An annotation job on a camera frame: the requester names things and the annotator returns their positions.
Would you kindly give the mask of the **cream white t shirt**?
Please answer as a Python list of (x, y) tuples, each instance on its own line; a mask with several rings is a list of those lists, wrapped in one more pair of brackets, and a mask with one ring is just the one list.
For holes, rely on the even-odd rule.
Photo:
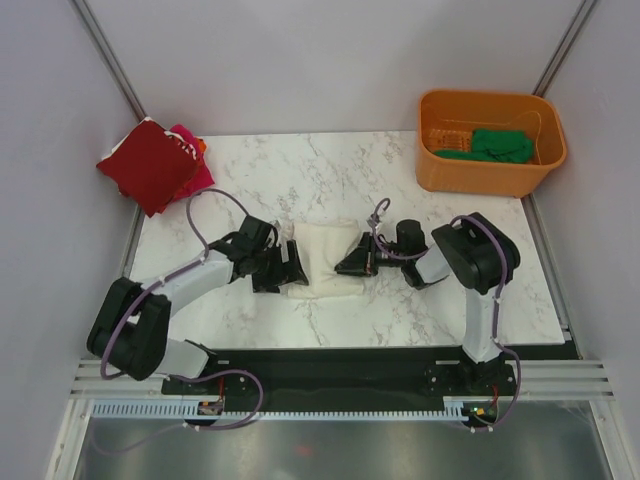
[(328, 223), (293, 222), (288, 238), (296, 242), (302, 270), (308, 284), (289, 284), (291, 299), (310, 300), (364, 294), (359, 277), (339, 275), (335, 267), (357, 246), (362, 232), (357, 220), (339, 219)]

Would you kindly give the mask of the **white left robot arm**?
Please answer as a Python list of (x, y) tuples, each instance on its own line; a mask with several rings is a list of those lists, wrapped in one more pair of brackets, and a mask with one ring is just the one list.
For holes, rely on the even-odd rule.
[(169, 337), (169, 323), (203, 295), (249, 276), (255, 293), (279, 293), (287, 284), (306, 285), (297, 244), (270, 236), (275, 226), (253, 216), (240, 229), (212, 243), (191, 262), (143, 283), (121, 277), (110, 286), (87, 339), (101, 358), (105, 379), (127, 375), (141, 381), (154, 373), (176, 376), (198, 393), (219, 382), (209, 352)]

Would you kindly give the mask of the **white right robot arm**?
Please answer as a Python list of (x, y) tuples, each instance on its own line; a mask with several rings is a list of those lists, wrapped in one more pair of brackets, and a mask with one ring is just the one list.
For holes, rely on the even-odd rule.
[(431, 232), (426, 244), (419, 221), (396, 225), (396, 240), (365, 232), (356, 247), (334, 267), (343, 276), (372, 277), (381, 267), (398, 268), (415, 290), (453, 276), (465, 291), (465, 333), (458, 365), (447, 377), (431, 373), (434, 386), (460, 386), (473, 394), (508, 378), (505, 348), (497, 340), (502, 291), (521, 257), (515, 243), (478, 212), (461, 215)]

